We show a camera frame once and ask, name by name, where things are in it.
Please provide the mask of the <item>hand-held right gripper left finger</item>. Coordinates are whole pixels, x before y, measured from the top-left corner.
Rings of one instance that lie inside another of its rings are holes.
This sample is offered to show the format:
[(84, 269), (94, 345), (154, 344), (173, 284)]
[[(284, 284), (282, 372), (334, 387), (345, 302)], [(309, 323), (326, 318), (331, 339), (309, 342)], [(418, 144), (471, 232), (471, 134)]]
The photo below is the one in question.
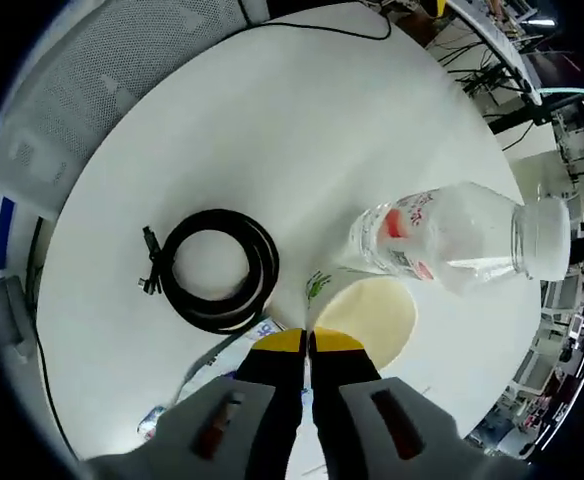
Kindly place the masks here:
[(87, 461), (94, 479), (283, 479), (302, 416), (306, 332), (253, 344), (220, 376), (163, 413), (154, 436)]

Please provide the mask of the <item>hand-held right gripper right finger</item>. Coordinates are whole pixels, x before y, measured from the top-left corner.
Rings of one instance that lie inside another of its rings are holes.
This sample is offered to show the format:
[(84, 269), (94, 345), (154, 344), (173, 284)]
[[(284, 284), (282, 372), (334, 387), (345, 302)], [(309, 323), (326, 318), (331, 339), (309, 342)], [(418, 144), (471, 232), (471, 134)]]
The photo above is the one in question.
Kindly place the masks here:
[(316, 328), (308, 354), (329, 478), (527, 478), (525, 462), (470, 446), (445, 410), (402, 380), (381, 377), (353, 337)]

